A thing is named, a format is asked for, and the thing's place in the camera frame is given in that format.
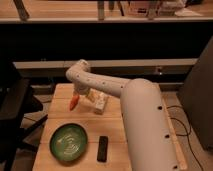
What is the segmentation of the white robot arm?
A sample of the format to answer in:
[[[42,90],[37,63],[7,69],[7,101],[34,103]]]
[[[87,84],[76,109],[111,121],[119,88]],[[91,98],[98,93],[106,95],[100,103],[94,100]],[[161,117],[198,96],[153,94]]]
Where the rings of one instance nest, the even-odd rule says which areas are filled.
[[[66,78],[80,95],[93,88],[120,99],[132,171],[180,171],[162,96],[153,82],[94,74],[83,59],[66,71]]]

